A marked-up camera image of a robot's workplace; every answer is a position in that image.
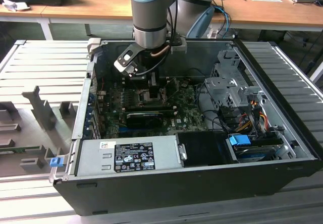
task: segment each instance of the white sticker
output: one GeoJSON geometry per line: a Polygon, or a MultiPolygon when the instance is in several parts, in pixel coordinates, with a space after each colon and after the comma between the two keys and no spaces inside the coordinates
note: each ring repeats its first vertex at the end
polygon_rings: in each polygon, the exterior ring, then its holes
{"type": "Polygon", "coordinates": [[[153,162],[145,162],[144,165],[145,166],[152,166],[152,165],[154,165],[154,163],[153,162]]]}
{"type": "Polygon", "coordinates": [[[100,142],[100,149],[114,148],[116,142],[100,142]]]}

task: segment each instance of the blue cable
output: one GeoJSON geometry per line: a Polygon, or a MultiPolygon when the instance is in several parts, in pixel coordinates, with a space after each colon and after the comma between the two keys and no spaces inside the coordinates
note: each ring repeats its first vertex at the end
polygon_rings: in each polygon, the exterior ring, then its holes
{"type": "Polygon", "coordinates": [[[215,8],[215,9],[218,9],[219,11],[221,11],[221,12],[225,15],[225,17],[226,17],[226,20],[227,20],[227,27],[226,27],[226,31],[225,31],[225,33],[223,34],[223,38],[224,38],[225,34],[226,34],[226,33],[227,33],[227,31],[229,30],[229,18],[228,18],[228,14],[227,14],[224,10],[222,10],[221,8],[219,8],[219,7],[217,7],[217,6],[214,6],[214,8],[215,8]]]}

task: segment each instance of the motherboard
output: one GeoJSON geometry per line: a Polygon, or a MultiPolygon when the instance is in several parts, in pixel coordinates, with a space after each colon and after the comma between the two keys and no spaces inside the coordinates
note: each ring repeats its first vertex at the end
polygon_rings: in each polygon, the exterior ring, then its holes
{"type": "Polygon", "coordinates": [[[207,130],[204,116],[196,105],[196,86],[189,79],[167,79],[164,86],[154,92],[135,84],[126,85],[120,82],[105,87],[100,115],[106,138],[207,130]]]}

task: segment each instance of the yellow wire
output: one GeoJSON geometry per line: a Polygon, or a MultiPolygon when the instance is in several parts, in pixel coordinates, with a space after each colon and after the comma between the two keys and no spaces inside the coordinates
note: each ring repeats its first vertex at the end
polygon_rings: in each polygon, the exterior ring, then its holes
{"type": "Polygon", "coordinates": [[[248,126],[250,126],[251,125],[251,121],[248,121],[246,124],[244,124],[242,127],[240,127],[238,130],[236,130],[237,132],[239,132],[239,131],[241,131],[241,130],[243,130],[243,129],[245,129],[245,128],[247,128],[248,126]]]}

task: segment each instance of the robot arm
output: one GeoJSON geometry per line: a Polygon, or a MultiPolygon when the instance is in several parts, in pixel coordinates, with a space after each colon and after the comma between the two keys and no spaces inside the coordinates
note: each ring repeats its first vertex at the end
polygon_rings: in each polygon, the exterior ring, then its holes
{"type": "Polygon", "coordinates": [[[180,31],[187,37],[200,37],[207,29],[214,8],[210,7],[211,0],[183,0],[174,3],[176,0],[131,0],[135,42],[130,45],[115,61],[114,66],[124,75],[132,77],[134,75],[144,75],[151,72],[161,64],[170,51],[170,46],[160,49],[158,53],[152,53],[154,49],[161,48],[166,42],[167,35],[167,10],[172,5],[171,10],[176,9],[178,4],[178,25],[183,28],[180,31]],[[153,55],[163,55],[159,63],[149,66],[149,70],[144,73],[137,73],[137,65],[133,61],[138,54],[143,51],[153,55]]]}
{"type": "Polygon", "coordinates": [[[167,8],[176,0],[131,0],[135,41],[142,48],[158,48],[166,41],[167,8]]]}

